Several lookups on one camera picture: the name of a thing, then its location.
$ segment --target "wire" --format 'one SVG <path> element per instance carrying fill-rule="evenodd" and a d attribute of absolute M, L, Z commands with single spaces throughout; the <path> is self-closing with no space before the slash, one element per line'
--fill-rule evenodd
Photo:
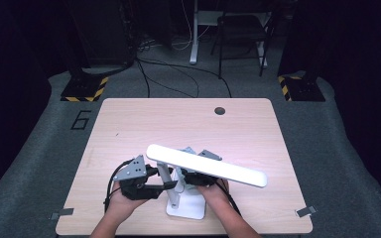
<path fill-rule="evenodd" d="M 219 6 L 219 0 L 217 1 L 216 5 L 215 5 L 215 9 L 214 11 L 217 11 L 218 10 L 218 6 Z M 199 38 L 201 38 L 203 36 L 203 34 L 206 33 L 206 31 L 208 31 L 210 26 L 206 27 L 205 30 L 197 37 L 197 39 L 199 40 Z"/>
<path fill-rule="evenodd" d="M 231 206 L 233 206 L 234 210 L 235 210 L 240 216 L 242 216 L 242 214 L 240 213 L 239 208 L 237 207 L 236 202 L 234 201 L 234 199 L 233 199 L 233 197 L 231 196 L 231 194 L 228 192 L 228 189 L 227 189 L 227 187 L 226 187 L 226 185 L 225 185 L 225 182 L 224 182 L 224 180 L 223 180 L 222 178 L 221 178 L 221 181 L 222 181 L 222 184 L 223 184 L 223 185 L 219 184 L 219 183 L 218 183 L 218 180 L 215 181 L 215 184 L 216 184 L 216 185 L 217 185 L 217 186 L 224 192 L 224 194 L 227 196 L 228 201 L 230 201 L 230 204 L 231 204 Z"/>
<path fill-rule="evenodd" d="M 120 189 L 120 187 L 117 187 L 116 189 L 112 190 L 112 192 L 110 192 L 109 197 L 111 197 L 111 195 L 113 195 L 113 193 L 114 193 L 115 191 L 119 190 L 119 189 Z"/>
<path fill-rule="evenodd" d="M 151 47 L 155 47 L 154 44 L 156 40 L 150 39 L 150 40 L 143 40 L 143 42 L 138 46 L 137 51 L 143 52 L 143 51 L 149 51 Z"/>
<path fill-rule="evenodd" d="M 109 180 L 109 184 L 108 184 L 108 186 L 107 186 L 106 198 L 104 199 L 104 202 L 103 202 L 103 204 L 104 204 L 104 212 L 106 212 L 107 208 L 109 207 L 110 196 L 111 196 L 112 193 L 116 190 L 116 189 L 115 189 L 113 192 L 110 192 L 114 177 L 116 176 L 116 174 L 119 172 L 119 170 L 120 170 L 122 167 L 124 167 L 124 166 L 126 166 L 126 165 L 129 165 L 129 163 L 131 163 L 133 160 L 134 160 L 134 159 L 129 160 L 129 161 L 125 161 L 124 163 L 122 163 L 120 166 L 118 166 L 118 167 L 116 168 L 116 170 L 114 170 L 113 174 L 111 175 L 110 180 Z"/>
<path fill-rule="evenodd" d="M 192 67 L 192 66 L 186 66 L 186 65 L 180 65 L 180 64 L 173 64 L 173 63 L 166 63 L 166 62 L 156 62 L 156 61 L 150 61 L 150 60 L 156 60 L 156 59 L 143 59 L 143 58 L 140 58 L 138 59 L 139 61 L 142 61 L 142 62 L 146 62 L 146 63 L 152 63 L 152 64 L 158 64 L 158 65 L 167 65 L 167 66 L 173 66 L 173 67 L 184 67 L 184 68 L 189 68 L 189 69 L 193 69 L 193 70 L 198 70 L 198 71 L 202 71 L 202 72 L 206 72 L 206 73 L 209 73 L 209 74 L 212 74 L 212 75 L 215 75 L 218 77 L 218 79 L 222 80 L 227 88 L 227 92 L 228 92 L 228 96 L 231 98 L 231 91 L 230 91 L 230 87 L 228 86 L 228 83 L 227 81 L 222 77 L 222 76 L 219 76 L 218 74 L 216 74 L 215 72 L 212 72 L 212 71 L 209 71 L 209 70 L 206 70 L 206 69 L 202 69 L 202 68 L 197 68 L 197 67 Z"/>
<path fill-rule="evenodd" d="M 186 49 L 188 46 L 191 45 L 191 42 L 192 42 L 192 40 L 191 40 L 191 23 L 190 23 L 190 20 L 188 19 L 187 11 L 185 9 L 184 0 L 182 0 L 181 2 L 182 2 L 182 9 L 184 10 L 185 19 L 187 20 L 188 29 L 190 30 L 190 39 L 188 40 L 187 45 L 182 47 L 182 48 L 175 48 L 174 45 L 172 45 L 173 49 L 175 49 L 177 51 L 182 51 L 182 50 Z"/>
<path fill-rule="evenodd" d="M 150 98 L 150 84 L 148 83 L 148 76 L 145 73 L 144 68 L 141 65 L 141 62 L 139 60 L 136 60 L 136 59 L 135 59 L 135 61 L 137 62 L 138 68 L 141 70 L 141 73 L 144 75 L 144 80 L 145 80 L 145 83 L 147 84 L 147 97 Z"/>
<path fill-rule="evenodd" d="M 145 73 L 144 68 L 143 68 L 142 65 L 141 65 L 141 60 L 140 60 L 140 59 L 136 59 L 136 62 L 137 62 L 137 64 L 138 64 L 138 66 L 140 67 L 140 70 L 141 70 L 141 72 L 143 73 L 144 78 L 145 78 L 145 81 L 146 81 L 146 83 L 147 83 L 147 89 L 148 89 L 148 95 L 147 95 L 147 96 L 148 96 L 148 98 L 150 98 L 150 86 L 149 86 L 148 80 L 150 80 L 150 81 L 156 83 L 156 84 L 159 85 L 159 86 L 162 86 L 162 87 L 164 87 L 164 88 L 167 88 L 167 89 L 169 89 L 169 90 L 171 90 L 171 91 L 179 92 L 179 93 L 181 93 L 181 94 L 183 94 L 183 95 L 186 95 L 186 96 L 188 96 L 188 97 L 192 97 L 192 98 L 194 98 L 194 96 L 192 96 L 192 95 L 190 95 L 190 94 L 188 94 L 188 93 L 185 93 L 185 92 L 180 91 L 180 90 L 178 90 L 178 89 L 174 89 L 174 88 L 172 88 L 172 87 L 165 86 L 164 84 L 162 84 L 162 83 L 160 83 L 160 82 L 158 82 L 158 81 L 152 79 L 151 77 L 149 77 L 149 76 Z"/>
<path fill-rule="evenodd" d="M 169 66 L 169 67 L 171 67 L 172 69 L 175 69 L 175 70 L 181 72 L 182 74 L 186 75 L 186 76 L 189 77 L 189 78 L 194 82 L 194 84 L 196 85 L 196 96 L 190 96 L 190 95 L 188 95 L 187 93 L 184 93 L 184 92 L 182 92 L 182 93 L 185 94 L 185 95 L 187 95 L 187 96 L 189 96 L 189 97 L 192 97 L 192 98 L 198 98 L 198 97 L 199 97 L 199 84 L 197 83 L 197 81 L 196 81 L 192 76 L 190 76 L 189 74 L 187 74 L 185 71 L 180 70 L 180 69 L 174 67 L 173 65 L 169 65 L 168 63 L 166 63 L 166 62 L 164 62 L 164 61 L 161 61 L 161 60 L 158 60 L 158 59 L 138 59 L 138 60 L 141 60 L 142 62 L 146 62 L 146 63 L 151 63 L 151 64 L 153 64 L 153 63 L 150 62 L 149 60 L 153 60 L 153 61 L 159 62 L 161 65 Z"/>

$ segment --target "hand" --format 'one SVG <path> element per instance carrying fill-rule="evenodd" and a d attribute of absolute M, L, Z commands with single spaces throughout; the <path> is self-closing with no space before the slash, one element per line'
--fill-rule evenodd
<path fill-rule="evenodd" d="M 124 196 L 122 194 L 122 191 L 120 190 L 120 183 L 119 181 L 115 181 L 112 187 L 113 194 L 110 197 L 110 203 L 109 207 L 107 208 L 107 212 L 109 210 L 117 210 L 119 208 L 122 209 L 130 209 L 131 212 L 134 211 L 138 206 L 144 204 L 148 199 L 146 200 L 131 200 L 128 197 Z"/>
<path fill-rule="evenodd" d="M 227 195 L 219 185 L 228 191 L 226 179 L 218 179 L 217 183 L 210 187 L 197 186 L 196 188 L 220 220 L 228 237 L 260 238 L 261 236 L 230 205 Z"/>
<path fill-rule="evenodd" d="M 228 191 L 228 181 L 227 179 L 219 178 L 217 183 L 220 184 L 225 190 Z M 203 195 L 205 201 L 208 205 L 216 204 L 217 202 L 229 203 L 228 197 L 225 195 L 224 191 L 215 183 L 209 187 L 197 186 L 197 190 Z"/>
<path fill-rule="evenodd" d="M 114 237 L 117 227 L 125 221 L 134 210 L 147 200 L 131 200 L 122 194 L 120 183 L 116 181 L 112 187 L 109 207 L 100 222 L 94 228 L 90 237 Z"/>

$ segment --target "table top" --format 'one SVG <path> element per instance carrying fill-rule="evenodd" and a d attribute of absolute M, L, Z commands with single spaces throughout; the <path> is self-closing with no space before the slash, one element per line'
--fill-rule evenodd
<path fill-rule="evenodd" d="M 215 108 L 223 108 L 218 115 Z M 268 177 L 264 188 L 230 182 L 230 193 L 243 218 L 260 234 L 312 231 L 309 216 L 271 102 L 262 98 L 110 98 L 97 116 L 61 216 L 59 235 L 89 235 L 104 214 L 110 176 L 124 161 L 144 155 L 148 146 L 209 150 L 226 163 L 259 170 Z M 145 158 L 147 164 L 156 166 Z M 160 177 L 147 184 L 161 184 Z M 202 220 L 166 213 L 163 192 L 138 207 L 117 229 L 118 235 L 225 234 L 209 209 Z"/>

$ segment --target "hazard tape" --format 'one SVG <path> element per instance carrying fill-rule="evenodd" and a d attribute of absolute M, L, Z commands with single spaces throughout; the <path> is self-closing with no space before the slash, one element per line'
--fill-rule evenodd
<path fill-rule="evenodd" d="M 61 101 L 71 101 L 71 102 L 80 102 L 80 101 L 97 101 L 101 94 L 103 93 L 104 87 L 108 81 L 108 77 L 105 77 L 101 80 L 98 90 L 95 92 L 95 95 L 92 97 L 61 97 Z"/>
<path fill-rule="evenodd" d="M 278 81 L 280 82 L 281 89 L 283 90 L 284 97 L 286 98 L 286 101 L 293 101 L 292 96 L 290 95 L 289 89 L 286 85 L 286 77 L 288 76 L 279 76 Z M 290 76 L 292 79 L 301 79 L 298 76 Z"/>

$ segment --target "desk lamp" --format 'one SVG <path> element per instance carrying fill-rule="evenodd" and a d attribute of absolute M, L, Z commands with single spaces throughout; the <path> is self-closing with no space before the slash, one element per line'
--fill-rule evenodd
<path fill-rule="evenodd" d="M 153 144 L 148 147 L 147 158 L 157 162 L 159 174 L 164 184 L 172 182 L 173 179 L 178 180 L 175 188 L 167 189 L 169 196 L 167 213 L 173 216 L 203 219 L 205 214 L 205 200 L 203 196 L 197 189 L 186 186 L 186 183 L 180 177 L 181 169 L 258 187 L 264 187 L 267 184 L 267 177 L 262 172 L 159 145 Z M 168 165 L 175 168 L 173 179 Z"/>

